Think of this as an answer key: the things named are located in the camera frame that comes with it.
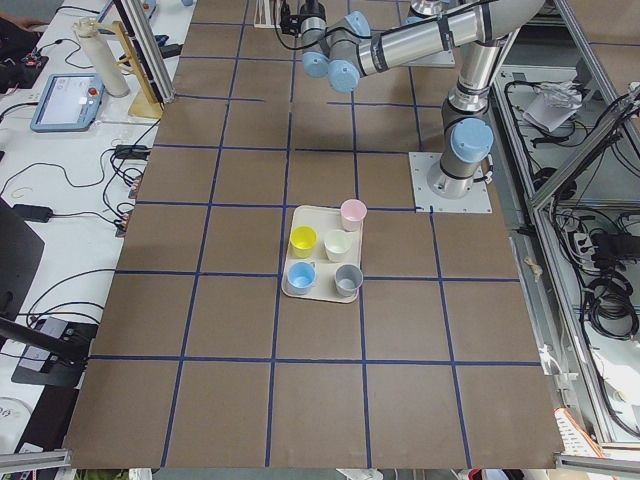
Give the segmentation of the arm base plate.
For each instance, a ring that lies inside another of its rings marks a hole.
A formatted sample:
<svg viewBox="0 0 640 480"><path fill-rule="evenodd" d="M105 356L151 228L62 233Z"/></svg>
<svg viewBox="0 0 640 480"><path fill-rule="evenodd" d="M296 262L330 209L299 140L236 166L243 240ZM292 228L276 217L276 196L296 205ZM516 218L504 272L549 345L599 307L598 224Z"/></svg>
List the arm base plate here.
<svg viewBox="0 0 640 480"><path fill-rule="evenodd" d="M452 50L445 50L403 63L407 67L454 68L456 65Z"/></svg>
<svg viewBox="0 0 640 480"><path fill-rule="evenodd" d="M408 154L415 209L423 213L491 214L490 179L477 165L474 176L457 180L440 168L439 152Z"/></svg>

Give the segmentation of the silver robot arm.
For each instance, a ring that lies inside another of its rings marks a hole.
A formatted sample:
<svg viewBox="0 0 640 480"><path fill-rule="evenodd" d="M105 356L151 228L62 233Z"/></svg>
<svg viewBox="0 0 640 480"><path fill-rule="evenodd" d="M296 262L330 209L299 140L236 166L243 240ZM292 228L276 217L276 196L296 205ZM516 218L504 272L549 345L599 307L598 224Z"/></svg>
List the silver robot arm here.
<svg viewBox="0 0 640 480"><path fill-rule="evenodd" d="M360 80L400 66L426 66L432 58L463 51L455 85L443 102L445 148L427 174L436 195L457 200L472 187L488 157L493 131L484 121L488 92L518 31L542 7L540 1L413 1L405 23L372 32L361 12L326 22L324 6L306 1L282 16L280 26L301 39L307 75L325 78L337 92L354 91Z"/></svg>

